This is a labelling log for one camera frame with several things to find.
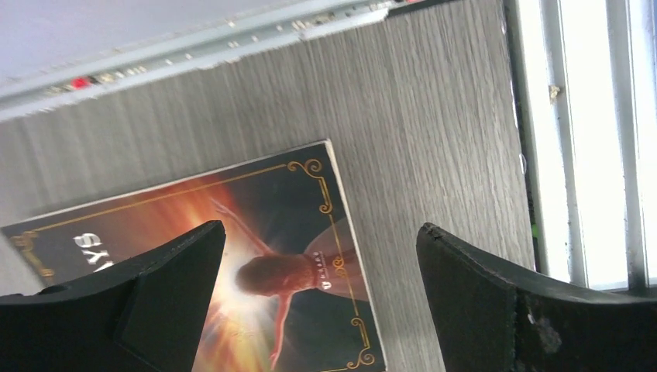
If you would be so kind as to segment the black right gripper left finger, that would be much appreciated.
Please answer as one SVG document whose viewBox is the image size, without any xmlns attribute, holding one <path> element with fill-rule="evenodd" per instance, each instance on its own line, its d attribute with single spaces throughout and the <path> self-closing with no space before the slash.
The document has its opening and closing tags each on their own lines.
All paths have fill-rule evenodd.
<svg viewBox="0 0 657 372">
<path fill-rule="evenodd" d="M 3 371 L 189 371 L 225 244 L 219 221 L 109 268 L 1 299 Z"/>
</svg>

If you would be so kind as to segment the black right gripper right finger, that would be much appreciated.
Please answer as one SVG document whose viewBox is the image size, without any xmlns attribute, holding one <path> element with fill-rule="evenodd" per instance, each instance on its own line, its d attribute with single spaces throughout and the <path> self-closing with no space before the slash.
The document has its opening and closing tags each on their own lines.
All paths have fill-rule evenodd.
<svg viewBox="0 0 657 372">
<path fill-rule="evenodd" d="M 654 371 L 656 300 L 558 281 L 431 223 L 416 253 L 448 371 Z"/>
</svg>

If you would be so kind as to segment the Three Days to See book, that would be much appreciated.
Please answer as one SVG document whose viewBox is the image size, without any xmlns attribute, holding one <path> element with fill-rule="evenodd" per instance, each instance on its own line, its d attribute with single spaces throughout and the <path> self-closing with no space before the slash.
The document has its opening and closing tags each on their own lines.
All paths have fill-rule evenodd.
<svg viewBox="0 0 657 372">
<path fill-rule="evenodd" d="M 45 283 L 59 284 L 212 219 L 226 241 L 193 370 L 386 370 L 328 140 L 1 231 Z"/>
</svg>

